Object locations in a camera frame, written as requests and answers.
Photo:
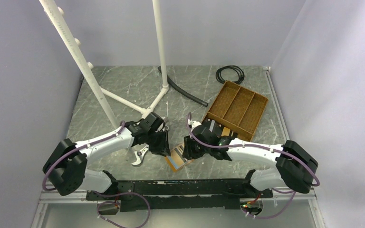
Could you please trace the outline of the brown woven divided tray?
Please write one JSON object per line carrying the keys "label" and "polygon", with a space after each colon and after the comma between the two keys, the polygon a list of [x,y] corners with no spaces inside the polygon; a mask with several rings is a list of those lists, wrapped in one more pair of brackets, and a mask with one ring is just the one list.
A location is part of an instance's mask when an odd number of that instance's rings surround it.
{"label": "brown woven divided tray", "polygon": [[209,118],[238,134],[238,138],[251,141],[268,103],[268,98],[226,81],[202,119]]}

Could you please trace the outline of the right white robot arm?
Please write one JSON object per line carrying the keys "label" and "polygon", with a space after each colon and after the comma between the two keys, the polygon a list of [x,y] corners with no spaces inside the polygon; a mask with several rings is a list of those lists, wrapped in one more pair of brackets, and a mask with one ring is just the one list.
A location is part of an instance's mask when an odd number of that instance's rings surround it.
{"label": "right white robot arm", "polygon": [[249,171],[248,181],[243,183],[243,192],[248,197],[278,187],[307,194],[320,185],[316,177],[318,162],[295,141],[274,145],[252,143],[218,136],[198,121],[189,119],[186,126],[189,135],[184,138],[184,158],[192,160],[208,154],[221,161],[250,161],[267,167]]}

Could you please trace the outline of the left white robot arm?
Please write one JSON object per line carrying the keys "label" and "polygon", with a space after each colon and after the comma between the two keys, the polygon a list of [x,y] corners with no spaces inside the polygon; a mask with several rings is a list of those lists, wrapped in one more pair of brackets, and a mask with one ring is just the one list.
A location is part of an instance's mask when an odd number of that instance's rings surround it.
{"label": "left white robot arm", "polygon": [[150,113],[138,121],[122,121],[116,130],[93,139],[61,140],[42,168],[43,190],[56,190],[61,196],[76,190],[89,190],[107,200],[114,198],[119,192],[116,178],[108,171],[90,170],[88,165],[119,150],[142,144],[155,155],[169,156],[167,122],[167,118]]}

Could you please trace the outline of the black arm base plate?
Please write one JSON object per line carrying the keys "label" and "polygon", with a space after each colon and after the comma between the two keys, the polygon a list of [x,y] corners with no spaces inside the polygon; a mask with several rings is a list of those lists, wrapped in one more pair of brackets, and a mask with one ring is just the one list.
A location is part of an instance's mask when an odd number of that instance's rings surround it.
{"label": "black arm base plate", "polygon": [[245,178],[198,180],[119,180],[98,195],[88,190],[88,201],[119,202],[121,212],[141,209],[239,209],[252,199],[269,199],[271,190],[258,191]]}

